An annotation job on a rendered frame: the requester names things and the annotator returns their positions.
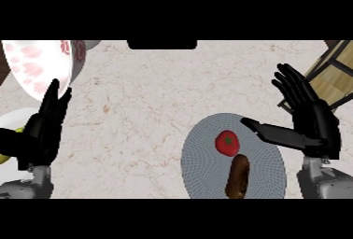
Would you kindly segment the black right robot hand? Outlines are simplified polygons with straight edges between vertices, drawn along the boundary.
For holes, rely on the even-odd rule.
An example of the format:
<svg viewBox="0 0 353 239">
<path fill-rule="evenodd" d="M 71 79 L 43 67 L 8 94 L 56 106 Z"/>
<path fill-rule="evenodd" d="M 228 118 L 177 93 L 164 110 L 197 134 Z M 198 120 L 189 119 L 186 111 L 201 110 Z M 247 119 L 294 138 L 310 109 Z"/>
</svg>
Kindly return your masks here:
<svg viewBox="0 0 353 239">
<path fill-rule="evenodd" d="M 250 118 L 242 118 L 241 123 L 263 142 L 300 150 L 306 157 L 337 160 L 343 142 L 340 120 L 302 73 L 288 63 L 279 63 L 278 69 L 272 84 L 291 106 L 294 128 L 263 124 Z"/>
</svg>

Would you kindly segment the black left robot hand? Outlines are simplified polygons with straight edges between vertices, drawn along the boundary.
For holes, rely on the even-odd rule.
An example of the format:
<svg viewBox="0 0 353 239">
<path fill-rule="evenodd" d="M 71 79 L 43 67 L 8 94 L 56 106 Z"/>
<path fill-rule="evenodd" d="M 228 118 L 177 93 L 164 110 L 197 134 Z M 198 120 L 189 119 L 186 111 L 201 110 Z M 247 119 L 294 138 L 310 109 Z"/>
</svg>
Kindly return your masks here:
<svg viewBox="0 0 353 239">
<path fill-rule="evenodd" d="M 49 166 L 56 158 L 73 89 L 58 97 L 59 81 L 52 81 L 39 112 L 31 115 L 24 132 L 0 128 L 0 154 L 18 160 L 18 170 Z"/>
</svg>

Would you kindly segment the red tomato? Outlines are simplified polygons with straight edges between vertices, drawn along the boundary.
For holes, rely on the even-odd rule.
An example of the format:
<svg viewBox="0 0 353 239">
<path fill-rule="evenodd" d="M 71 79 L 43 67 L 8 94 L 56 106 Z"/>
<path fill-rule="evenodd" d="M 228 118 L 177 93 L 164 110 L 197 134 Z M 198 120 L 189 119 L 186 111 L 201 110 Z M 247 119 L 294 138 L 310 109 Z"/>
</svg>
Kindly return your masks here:
<svg viewBox="0 0 353 239">
<path fill-rule="evenodd" d="M 239 139 L 237 134 L 226 130 L 216 138 L 216 149 L 228 157 L 235 157 L 239 152 Z"/>
</svg>

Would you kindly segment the round grey placemat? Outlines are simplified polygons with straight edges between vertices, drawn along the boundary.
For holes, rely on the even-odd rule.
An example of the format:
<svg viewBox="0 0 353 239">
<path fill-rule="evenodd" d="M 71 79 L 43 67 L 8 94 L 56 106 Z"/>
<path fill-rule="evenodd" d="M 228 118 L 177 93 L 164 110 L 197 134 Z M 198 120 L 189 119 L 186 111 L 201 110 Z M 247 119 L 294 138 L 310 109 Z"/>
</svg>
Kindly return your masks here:
<svg viewBox="0 0 353 239">
<path fill-rule="evenodd" d="M 182 149 L 182 176 L 192 199 L 226 199 L 232 157 L 216 150 L 216 138 L 229 130 L 239 139 L 239 154 L 250 160 L 247 199 L 282 199 L 287 174 L 278 147 L 265 143 L 242 125 L 242 116 L 219 113 L 195 125 Z"/>
</svg>

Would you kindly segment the white plate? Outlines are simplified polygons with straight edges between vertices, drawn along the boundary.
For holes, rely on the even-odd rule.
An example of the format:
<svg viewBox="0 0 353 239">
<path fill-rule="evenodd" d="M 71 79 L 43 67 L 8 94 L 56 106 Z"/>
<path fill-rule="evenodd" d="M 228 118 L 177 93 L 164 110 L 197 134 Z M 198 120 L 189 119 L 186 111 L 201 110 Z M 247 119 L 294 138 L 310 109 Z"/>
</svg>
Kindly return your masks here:
<svg viewBox="0 0 353 239">
<path fill-rule="evenodd" d="M 0 128 L 16 130 L 27 125 L 31 115 L 37 112 L 34 107 L 25 107 L 14 110 L 0 117 Z M 0 164 L 0 185 L 14 180 L 33 179 L 28 171 L 18 170 L 18 161 L 15 157 Z"/>
</svg>

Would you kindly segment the yellow-green fruit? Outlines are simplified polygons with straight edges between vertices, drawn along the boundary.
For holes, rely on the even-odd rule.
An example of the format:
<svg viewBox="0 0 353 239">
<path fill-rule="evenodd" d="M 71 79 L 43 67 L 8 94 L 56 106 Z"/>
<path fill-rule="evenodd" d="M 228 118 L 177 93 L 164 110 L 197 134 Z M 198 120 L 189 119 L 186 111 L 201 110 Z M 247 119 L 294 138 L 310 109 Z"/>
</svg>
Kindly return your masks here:
<svg viewBox="0 0 353 239">
<path fill-rule="evenodd" d="M 24 132 L 24 129 L 25 129 L 25 126 L 24 126 L 24 127 L 19 127 L 18 129 L 15 129 L 15 131 L 16 131 L 18 133 L 22 133 L 22 132 Z M 9 159 L 11 159 L 11 156 L 6 156 L 6 155 L 2 155 L 2 154 L 0 154 L 0 164 L 3 164 Z"/>
</svg>

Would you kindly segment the white pink-flowered bowl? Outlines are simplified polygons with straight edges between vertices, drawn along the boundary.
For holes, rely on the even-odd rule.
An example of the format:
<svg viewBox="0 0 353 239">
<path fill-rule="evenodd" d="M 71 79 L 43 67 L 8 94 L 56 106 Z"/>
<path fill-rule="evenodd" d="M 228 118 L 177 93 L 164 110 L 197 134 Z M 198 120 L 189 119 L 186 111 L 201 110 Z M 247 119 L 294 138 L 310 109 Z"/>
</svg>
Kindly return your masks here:
<svg viewBox="0 0 353 239">
<path fill-rule="evenodd" d="M 14 77 L 27 92 L 43 101 L 52 80 L 59 80 L 58 97 L 62 97 L 76 80 L 87 51 L 99 40 L 3 40 L 3 50 Z"/>
</svg>

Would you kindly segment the brown wooden object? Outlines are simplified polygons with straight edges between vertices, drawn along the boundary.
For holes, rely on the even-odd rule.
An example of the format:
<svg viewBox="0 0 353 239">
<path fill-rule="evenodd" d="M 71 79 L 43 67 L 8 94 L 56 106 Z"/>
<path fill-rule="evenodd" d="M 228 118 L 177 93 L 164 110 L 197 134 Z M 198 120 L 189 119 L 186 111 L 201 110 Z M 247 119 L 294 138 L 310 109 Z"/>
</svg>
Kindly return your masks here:
<svg viewBox="0 0 353 239">
<path fill-rule="evenodd" d="M 6 55 L 5 55 L 5 51 L 3 51 L 3 45 L 0 42 L 0 86 L 8 78 L 9 73 L 11 73 L 11 68 L 9 68 Z"/>
</svg>

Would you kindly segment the brown sweet potato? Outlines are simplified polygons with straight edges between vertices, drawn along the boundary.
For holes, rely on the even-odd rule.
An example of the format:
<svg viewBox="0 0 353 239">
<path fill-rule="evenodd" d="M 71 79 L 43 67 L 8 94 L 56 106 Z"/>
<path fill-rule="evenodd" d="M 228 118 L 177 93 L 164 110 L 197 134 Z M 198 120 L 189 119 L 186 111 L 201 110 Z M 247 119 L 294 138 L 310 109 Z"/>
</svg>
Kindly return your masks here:
<svg viewBox="0 0 353 239">
<path fill-rule="evenodd" d="M 242 199 L 248 187 L 250 161 L 244 155 L 234 158 L 228 184 L 225 188 L 226 196 L 231 199 Z"/>
</svg>

